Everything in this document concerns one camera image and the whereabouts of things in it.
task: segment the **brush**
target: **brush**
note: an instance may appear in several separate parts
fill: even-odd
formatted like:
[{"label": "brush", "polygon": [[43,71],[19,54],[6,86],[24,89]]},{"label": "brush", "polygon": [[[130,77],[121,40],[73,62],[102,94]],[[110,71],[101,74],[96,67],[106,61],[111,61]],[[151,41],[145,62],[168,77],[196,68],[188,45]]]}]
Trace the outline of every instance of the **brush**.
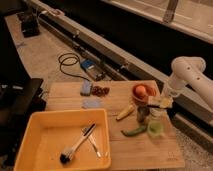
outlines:
[{"label": "brush", "polygon": [[83,133],[83,135],[80,137],[80,139],[76,142],[75,145],[73,145],[72,147],[67,147],[62,151],[60,155],[60,161],[62,164],[66,164],[73,159],[74,154],[76,150],[78,149],[78,147],[89,137],[89,135],[92,133],[95,127],[96,127],[96,124],[92,124],[87,129],[87,131]]}]

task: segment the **charger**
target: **charger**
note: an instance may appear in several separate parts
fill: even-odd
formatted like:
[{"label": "charger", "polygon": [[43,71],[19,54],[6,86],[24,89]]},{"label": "charger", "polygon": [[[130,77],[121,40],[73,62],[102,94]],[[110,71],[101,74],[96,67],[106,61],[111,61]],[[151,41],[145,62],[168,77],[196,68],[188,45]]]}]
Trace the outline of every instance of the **charger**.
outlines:
[{"label": "charger", "polygon": [[80,66],[95,81],[100,81],[106,76],[105,72],[89,59],[85,59],[81,62]]}]

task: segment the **blue object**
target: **blue object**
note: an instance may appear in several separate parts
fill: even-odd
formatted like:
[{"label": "blue object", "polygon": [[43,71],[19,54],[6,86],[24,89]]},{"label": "blue object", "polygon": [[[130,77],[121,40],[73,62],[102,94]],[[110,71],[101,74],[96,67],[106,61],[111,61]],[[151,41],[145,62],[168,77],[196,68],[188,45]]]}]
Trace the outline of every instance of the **blue object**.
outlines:
[{"label": "blue object", "polygon": [[82,96],[89,96],[91,93],[91,89],[92,89],[92,83],[90,81],[85,80],[82,84],[80,94]]},{"label": "blue object", "polygon": [[84,109],[101,108],[102,105],[100,99],[84,99],[82,102],[82,107]]}]

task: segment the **food item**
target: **food item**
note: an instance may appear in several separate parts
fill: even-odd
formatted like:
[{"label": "food item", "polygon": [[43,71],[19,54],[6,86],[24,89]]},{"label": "food item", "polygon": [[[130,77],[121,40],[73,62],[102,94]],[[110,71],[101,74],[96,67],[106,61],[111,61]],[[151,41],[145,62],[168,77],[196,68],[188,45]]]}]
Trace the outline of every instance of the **food item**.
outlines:
[{"label": "food item", "polygon": [[158,137],[163,133],[163,123],[160,120],[151,120],[147,132],[151,137]]},{"label": "food item", "polygon": [[135,88],[135,95],[139,98],[143,98],[144,96],[147,96],[146,87],[143,85],[138,85]]},{"label": "food item", "polygon": [[117,115],[116,120],[119,121],[119,120],[127,117],[134,110],[135,110],[135,106],[133,104],[128,105]]},{"label": "food item", "polygon": [[102,97],[109,93],[110,89],[108,87],[100,87],[100,86],[94,86],[92,87],[91,93],[92,95]]},{"label": "food item", "polygon": [[138,135],[140,133],[143,133],[145,132],[147,129],[147,126],[146,125],[140,125],[140,127],[132,130],[132,131],[123,131],[121,130],[121,133],[127,137],[131,137],[131,136],[135,136],[135,135]]}]

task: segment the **green object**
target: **green object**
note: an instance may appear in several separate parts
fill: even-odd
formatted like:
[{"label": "green object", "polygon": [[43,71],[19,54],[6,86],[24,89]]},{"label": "green object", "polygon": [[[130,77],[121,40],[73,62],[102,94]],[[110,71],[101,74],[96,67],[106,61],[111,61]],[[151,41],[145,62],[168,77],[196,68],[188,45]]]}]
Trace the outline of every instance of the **green object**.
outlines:
[{"label": "green object", "polygon": [[141,125],[140,127],[132,130],[132,131],[121,131],[121,133],[127,137],[131,137],[131,136],[135,136],[138,135],[140,133],[143,133],[146,131],[147,126],[146,125]]},{"label": "green object", "polygon": [[152,120],[148,123],[147,132],[151,137],[158,137],[163,133],[163,123]]}]

